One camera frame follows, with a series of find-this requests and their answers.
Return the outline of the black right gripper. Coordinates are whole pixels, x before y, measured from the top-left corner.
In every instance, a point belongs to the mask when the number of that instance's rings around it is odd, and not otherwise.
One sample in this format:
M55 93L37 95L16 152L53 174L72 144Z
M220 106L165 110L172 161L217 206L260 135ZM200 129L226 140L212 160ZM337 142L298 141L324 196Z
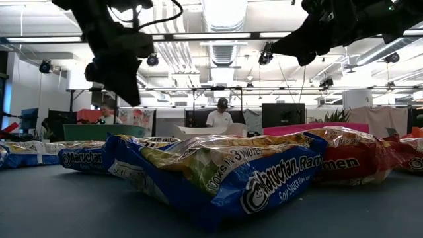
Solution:
M293 56L300 66L331 48L348 45L371 32L371 24L395 12L391 0L302 0L303 24L271 44L273 54Z

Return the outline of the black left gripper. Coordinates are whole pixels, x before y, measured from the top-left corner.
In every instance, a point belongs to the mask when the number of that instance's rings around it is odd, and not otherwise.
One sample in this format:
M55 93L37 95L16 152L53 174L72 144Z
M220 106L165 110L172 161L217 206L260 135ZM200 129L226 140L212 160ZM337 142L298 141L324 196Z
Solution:
M133 32L84 33L84 39L94 55L92 62L86 66L85 77L89 81L103 83L130 106L139 106L141 101L136 76L141 62L132 51L116 45L119 36L129 33Z

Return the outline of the red beef noodle pack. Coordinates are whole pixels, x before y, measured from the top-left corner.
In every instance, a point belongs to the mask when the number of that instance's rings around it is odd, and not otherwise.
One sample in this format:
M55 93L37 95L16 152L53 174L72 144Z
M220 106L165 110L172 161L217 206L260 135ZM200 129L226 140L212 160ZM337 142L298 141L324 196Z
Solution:
M388 141L346 127L327 126L298 132L327 142L314 183L321 186L380 184L397 160Z
M397 134L385 138L397 160L394 169L423 176L423 138L402 138Z

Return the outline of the floral patterned cloth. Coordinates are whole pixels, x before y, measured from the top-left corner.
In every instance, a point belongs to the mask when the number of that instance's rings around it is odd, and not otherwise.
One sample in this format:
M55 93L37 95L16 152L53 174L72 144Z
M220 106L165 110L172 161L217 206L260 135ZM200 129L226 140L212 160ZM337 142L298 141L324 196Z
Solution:
M142 127L145 137L152 136L154 115L154 110L119 109L118 111L118 117L123 124Z

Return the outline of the person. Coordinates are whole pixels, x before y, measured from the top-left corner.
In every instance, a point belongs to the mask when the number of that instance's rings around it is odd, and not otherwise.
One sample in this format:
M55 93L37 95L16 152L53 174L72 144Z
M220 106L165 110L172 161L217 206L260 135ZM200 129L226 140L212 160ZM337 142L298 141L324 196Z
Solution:
M119 117L114 115L114 111L107 104L102 104L100 106L100 111L102 114L102 116L98 118L98 120L100 121L100 124L105 124L105 125L122 124L122 121L119 119Z
M217 103L217 110L210 112L206 120L207 127L227 128L233 123L232 116L227 112L228 100L220 98Z

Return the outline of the white hanging box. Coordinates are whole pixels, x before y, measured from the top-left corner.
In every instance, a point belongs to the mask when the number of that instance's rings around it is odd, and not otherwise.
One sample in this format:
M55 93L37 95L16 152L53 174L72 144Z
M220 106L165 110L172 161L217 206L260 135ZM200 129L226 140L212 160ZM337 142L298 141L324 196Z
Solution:
M90 89L93 86L85 78L85 72L82 69L72 69L67 72L67 89Z

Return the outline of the red cloth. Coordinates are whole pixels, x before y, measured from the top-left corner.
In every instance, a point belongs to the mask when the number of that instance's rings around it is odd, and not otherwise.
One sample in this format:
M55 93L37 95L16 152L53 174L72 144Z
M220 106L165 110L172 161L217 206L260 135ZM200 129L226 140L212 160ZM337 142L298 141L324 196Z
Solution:
M82 109L77 112L77 120L84 119L89 122L96 122L101 116L100 110Z

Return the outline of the green plastic bin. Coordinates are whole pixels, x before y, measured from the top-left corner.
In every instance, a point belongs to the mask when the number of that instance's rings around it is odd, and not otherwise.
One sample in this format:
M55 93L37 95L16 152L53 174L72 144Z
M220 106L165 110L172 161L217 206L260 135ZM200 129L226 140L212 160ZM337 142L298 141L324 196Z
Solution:
M145 129L139 126L114 124L64 124L65 141L106 141L109 134L142 138Z

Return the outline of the black monitor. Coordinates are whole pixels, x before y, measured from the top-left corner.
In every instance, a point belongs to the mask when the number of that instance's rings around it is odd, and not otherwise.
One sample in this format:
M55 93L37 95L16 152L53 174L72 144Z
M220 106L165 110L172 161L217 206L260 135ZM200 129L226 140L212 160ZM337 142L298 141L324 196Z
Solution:
M305 123L305 105L298 103L262 104L262 127L271 128Z
M423 109L409 108L407 130L413 127L423 128Z
M48 127L53 133L63 133L64 124L75 124L77 121L76 112L49 110L48 111Z

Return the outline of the white column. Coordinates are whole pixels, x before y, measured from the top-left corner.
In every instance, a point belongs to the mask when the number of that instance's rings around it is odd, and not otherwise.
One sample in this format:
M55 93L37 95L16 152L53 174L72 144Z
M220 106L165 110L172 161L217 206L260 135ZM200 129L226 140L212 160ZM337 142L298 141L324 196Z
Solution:
M346 110L373 106L373 93L369 89L349 90L342 94L342 105Z

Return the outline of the spiky green potted plant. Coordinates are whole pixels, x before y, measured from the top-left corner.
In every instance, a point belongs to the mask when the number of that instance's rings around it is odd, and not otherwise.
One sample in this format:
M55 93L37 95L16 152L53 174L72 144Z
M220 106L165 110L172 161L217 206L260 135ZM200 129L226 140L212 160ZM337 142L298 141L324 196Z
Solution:
M335 110L334 112L327 112L324 117L324 122L348 122L350 119L350 112L348 110Z

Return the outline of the grey cloth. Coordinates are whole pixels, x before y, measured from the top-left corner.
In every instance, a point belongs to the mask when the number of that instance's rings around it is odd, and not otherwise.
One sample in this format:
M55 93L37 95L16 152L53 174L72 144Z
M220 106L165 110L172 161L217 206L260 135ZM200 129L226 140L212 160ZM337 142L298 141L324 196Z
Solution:
M248 132L256 132L262 134L262 113L245 109L243 111L245 124L247 125Z

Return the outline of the white plastic bin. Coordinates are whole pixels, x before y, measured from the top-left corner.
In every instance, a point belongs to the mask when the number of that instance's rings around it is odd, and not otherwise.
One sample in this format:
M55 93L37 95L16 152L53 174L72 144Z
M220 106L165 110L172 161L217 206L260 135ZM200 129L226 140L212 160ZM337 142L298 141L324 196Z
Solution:
M174 126L172 136L181 140L186 140L199 136L224 135L224 136L247 136L247 126L241 123L233 123L228 127L207 127L190 128Z

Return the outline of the small green plant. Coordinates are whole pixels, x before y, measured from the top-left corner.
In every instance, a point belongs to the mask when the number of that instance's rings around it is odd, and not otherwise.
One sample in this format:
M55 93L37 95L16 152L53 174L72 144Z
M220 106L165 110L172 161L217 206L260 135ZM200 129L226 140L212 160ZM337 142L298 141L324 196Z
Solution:
M42 127L41 139L45 143L50 143L54 139L54 133L51 129Z

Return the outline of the blue-lit monitor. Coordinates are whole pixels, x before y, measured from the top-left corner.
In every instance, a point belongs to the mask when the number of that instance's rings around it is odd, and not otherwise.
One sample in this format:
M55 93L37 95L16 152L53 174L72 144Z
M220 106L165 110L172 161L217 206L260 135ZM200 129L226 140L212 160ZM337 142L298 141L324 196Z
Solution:
M29 108L21 111L20 128L22 130L36 129L38 108Z

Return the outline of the beige cloth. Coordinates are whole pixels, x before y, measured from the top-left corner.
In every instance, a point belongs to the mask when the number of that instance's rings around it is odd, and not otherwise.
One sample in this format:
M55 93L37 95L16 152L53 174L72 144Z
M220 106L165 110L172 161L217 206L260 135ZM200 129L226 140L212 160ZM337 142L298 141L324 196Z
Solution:
M352 109L349 112L349 122L367 124L369 133L379 138L389 137L386 128L395 128L400 136L407 134L407 108L361 107Z

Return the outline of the red bar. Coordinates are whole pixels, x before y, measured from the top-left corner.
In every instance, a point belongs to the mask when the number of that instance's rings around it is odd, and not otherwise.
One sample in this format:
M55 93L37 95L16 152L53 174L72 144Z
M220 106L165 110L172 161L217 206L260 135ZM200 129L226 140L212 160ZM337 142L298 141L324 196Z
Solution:
M19 128L19 124L16 122L13 122L12 124L8 125L7 127L0 130L0 133L11 133L13 130Z

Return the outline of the black metal workstation frame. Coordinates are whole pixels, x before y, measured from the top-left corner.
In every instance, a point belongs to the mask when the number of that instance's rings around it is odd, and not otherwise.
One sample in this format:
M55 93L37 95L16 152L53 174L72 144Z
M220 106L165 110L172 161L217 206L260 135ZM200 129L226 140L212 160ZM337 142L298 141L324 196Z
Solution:
M100 110L102 104L107 104L114 115L118 114L118 97L102 87L91 87L90 89L67 89L70 93L69 111L78 112L82 109ZM99 121L89 122L84 119L77 120L77 124L99 124Z
M191 88L192 91L192 110L196 110L196 100L201 97L206 91L230 91L241 101L241 111L243 111L243 88L242 87L224 87L224 86L210 86L202 88Z

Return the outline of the silver ventilation duct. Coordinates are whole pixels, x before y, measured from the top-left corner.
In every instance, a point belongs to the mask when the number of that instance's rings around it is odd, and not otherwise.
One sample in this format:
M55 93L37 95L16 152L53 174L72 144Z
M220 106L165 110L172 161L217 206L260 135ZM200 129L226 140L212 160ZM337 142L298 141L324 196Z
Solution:
M374 61L390 56L397 50L407 47L420 39L421 37L398 38L389 44L381 43L380 45L377 45L376 47L358 56L356 58L356 65L367 65Z

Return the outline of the long grey horizontal rail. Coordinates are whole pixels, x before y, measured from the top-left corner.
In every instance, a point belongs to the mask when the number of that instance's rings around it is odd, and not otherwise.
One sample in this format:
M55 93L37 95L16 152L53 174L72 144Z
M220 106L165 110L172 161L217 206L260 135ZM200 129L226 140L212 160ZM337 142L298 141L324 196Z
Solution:
M254 87L252 91L343 91L343 90L360 90L360 89L370 89L370 90L417 90L423 89L423 85L405 85L405 86L342 86L342 87L329 87L324 89L322 87ZM181 87L153 87L153 88L139 88L139 92L144 91L191 91L191 88L181 88Z

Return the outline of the white ceiling duct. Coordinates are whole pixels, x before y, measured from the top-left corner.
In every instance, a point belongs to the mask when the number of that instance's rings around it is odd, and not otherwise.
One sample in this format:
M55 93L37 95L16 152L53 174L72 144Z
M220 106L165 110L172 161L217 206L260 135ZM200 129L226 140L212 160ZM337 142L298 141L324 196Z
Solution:
M201 0L201 4L207 32L240 32L244 28L247 0ZM237 52L234 41L212 44L211 62L217 67L230 67Z

